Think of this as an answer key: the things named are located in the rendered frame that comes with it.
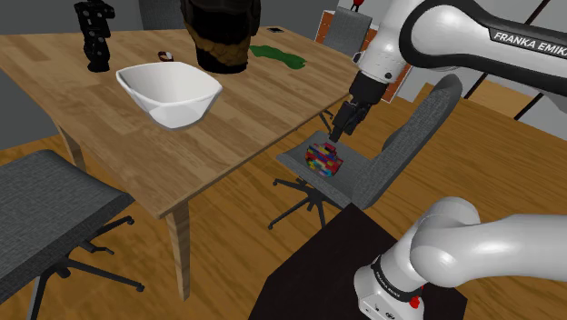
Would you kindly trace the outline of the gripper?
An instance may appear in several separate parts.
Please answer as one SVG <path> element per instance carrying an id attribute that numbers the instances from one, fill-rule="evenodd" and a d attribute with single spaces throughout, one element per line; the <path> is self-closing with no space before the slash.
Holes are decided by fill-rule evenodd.
<path id="1" fill-rule="evenodd" d="M 336 143 L 342 133 L 352 135 L 355 128 L 364 120 L 370 108 L 380 102 L 388 87 L 387 83 L 381 83 L 358 71 L 350 86 L 349 94 L 353 97 L 351 105 L 355 109 L 364 110 L 363 116 L 351 117 L 350 110 L 339 110 L 333 119 L 333 131 L 329 139 Z"/>

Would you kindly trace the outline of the multicoloured block toy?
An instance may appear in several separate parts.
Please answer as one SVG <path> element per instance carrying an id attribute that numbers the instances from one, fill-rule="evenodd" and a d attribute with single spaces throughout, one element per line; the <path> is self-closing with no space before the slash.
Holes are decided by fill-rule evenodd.
<path id="1" fill-rule="evenodd" d="M 329 143 L 309 145 L 305 161 L 310 169 L 325 177 L 336 175 L 343 164 L 343 160 L 337 156 L 336 148 Z"/>

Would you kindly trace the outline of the grey office chair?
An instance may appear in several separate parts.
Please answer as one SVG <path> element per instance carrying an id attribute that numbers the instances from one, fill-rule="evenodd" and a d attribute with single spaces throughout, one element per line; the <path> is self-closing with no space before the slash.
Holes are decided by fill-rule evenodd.
<path id="1" fill-rule="evenodd" d="M 0 165 L 0 304 L 28 283 L 34 285 L 25 320 L 36 320 L 47 280 L 82 270 L 143 291 L 144 285 L 70 258 L 81 247 L 98 251 L 92 239 L 134 223 L 118 214 L 134 199 L 40 150 Z"/>
<path id="2" fill-rule="evenodd" d="M 144 30 L 185 29 L 180 0 L 138 0 Z"/>
<path id="3" fill-rule="evenodd" d="M 340 210 L 349 204 L 361 210 L 371 207 L 447 119 L 459 102 L 462 91 L 457 75 L 443 77 L 409 120 L 386 139 L 382 152 L 372 159 L 360 155 L 348 145 L 336 143 L 338 155 L 345 163 L 334 176 L 316 173 L 305 160 L 310 145 L 329 141 L 329 135 L 323 131 L 313 133 L 300 145 L 279 154 L 276 159 L 298 177 L 295 182 L 275 179 L 274 184 L 303 191 L 306 197 L 275 218 L 268 227 L 272 228 L 303 205 L 309 208 L 316 206 L 322 224 L 325 223 L 323 202 Z"/>
<path id="4" fill-rule="evenodd" d="M 353 57 L 360 51 L 372 20 L 368 15 L 338 6 L 323 44 Z"/>

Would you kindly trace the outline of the green flat cloth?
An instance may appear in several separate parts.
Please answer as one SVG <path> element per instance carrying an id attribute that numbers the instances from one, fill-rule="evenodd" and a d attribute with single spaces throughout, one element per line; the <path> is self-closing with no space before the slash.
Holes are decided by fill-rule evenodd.
<path id="1" fill-rule="evenodd" d="M 294 70 L 305 67 L 306 60 L 299 55 L 285 53 L 269 45 L 251 45 L 250 50 L 256 57 L 266 57 L 280 61 Z"/>

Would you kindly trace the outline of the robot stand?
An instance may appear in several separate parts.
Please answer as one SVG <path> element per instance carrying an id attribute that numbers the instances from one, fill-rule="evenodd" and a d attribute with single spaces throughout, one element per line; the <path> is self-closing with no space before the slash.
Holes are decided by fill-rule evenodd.
<path id="1" fill-rule="evenodd" d="M 348 205 L 264 282 L 248 320 L 403 320 L 384 303 L 360 306 L 355 272 L 396 241 Z"/>

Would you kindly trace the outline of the dark brown vase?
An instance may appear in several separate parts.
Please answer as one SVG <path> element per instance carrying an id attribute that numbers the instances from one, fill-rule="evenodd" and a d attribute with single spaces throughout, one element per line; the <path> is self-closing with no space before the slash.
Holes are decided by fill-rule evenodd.
<path id="1" fill-rule="evenodd" d="M 198 65 L 217 74 L 246 69 L 251 38 L 261 20 L 261 0 L 180 0 Z"/>

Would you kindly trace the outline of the white bowl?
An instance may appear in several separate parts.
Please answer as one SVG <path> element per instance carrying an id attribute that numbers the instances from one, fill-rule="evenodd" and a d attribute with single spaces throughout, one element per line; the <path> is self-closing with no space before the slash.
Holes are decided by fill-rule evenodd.
<path id="1" fill-rule="evenodd" d="M 115 76 L 142 111 L 168 130 L 201 121 L 223 91 L 212 76 L 183 62 L 133 65 Z"/>

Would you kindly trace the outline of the wooden table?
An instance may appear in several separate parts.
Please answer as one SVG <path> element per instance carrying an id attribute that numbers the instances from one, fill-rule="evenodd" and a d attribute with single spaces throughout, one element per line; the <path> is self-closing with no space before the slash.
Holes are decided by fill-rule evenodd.
<path id="1" fill-rule="evenodd" d="M 242 73 L 219 76 L 223 93 L 201 122 L 169 131 L 136 105 L 115 72 L 152 62 L 163 49 L 194 65 L 184 30 L 113 32 L 106 73 L 87 70 L 79 33 L 0 35 L 0 68 L 49 114 L 72 162 L 90 155 L 166 220 L 182 299 L 190 294 L 189 200 L 343 99 L 357 71 L 348 56 L 286 29 L 261 29 L 252 42 L 299 55 L 306 66 L 251 57 Z"/>

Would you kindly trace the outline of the black robot figure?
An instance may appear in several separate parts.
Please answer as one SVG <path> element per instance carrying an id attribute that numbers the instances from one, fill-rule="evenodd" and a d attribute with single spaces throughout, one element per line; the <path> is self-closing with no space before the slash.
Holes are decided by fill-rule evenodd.
<path id="1" fill-rule="evenodd" d="M 111 36 L 107 20 L 115 18 L 114 9 L 103 0 L 78 2 L 74 9 L 84 35 L 88 70 L 94 73 L 109 71 L 110 52 L 105 39 Z"/>

